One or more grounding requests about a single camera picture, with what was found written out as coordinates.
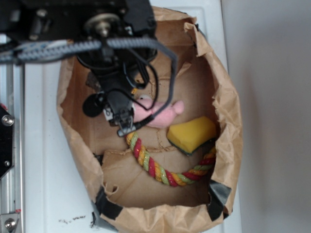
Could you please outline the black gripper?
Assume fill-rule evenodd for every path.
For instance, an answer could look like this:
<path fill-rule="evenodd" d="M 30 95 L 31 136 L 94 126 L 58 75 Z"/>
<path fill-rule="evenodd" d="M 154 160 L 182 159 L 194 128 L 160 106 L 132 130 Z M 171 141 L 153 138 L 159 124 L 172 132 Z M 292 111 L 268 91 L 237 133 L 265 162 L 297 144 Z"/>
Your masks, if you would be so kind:
<path fill-rule="evenodd" d="M 117 89 L 125 92 L 132 100 L 133 77 L 136 75 L 136 59 L 132 54 L 91 55 L 89 69 L 94 73 L 101 86 L 100 92 L 95 94 L 104 96 L 106 92 Z"/>

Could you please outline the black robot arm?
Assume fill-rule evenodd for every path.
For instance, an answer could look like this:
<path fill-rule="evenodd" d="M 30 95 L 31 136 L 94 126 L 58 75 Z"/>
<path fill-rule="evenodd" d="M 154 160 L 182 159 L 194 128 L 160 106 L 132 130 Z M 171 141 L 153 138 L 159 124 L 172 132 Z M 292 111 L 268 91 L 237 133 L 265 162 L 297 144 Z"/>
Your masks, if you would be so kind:
<path fill-rule="evenodd" d="M 159 43 L 147 0 L 3 0 L 2 64 L 49 63 L 76 57 L 90 70 L 99 90 L 83 104 L 89 117 L 101 113 L 129 132 L 150 117 L 134 120 L 132 90 L 144 89 Z"/>

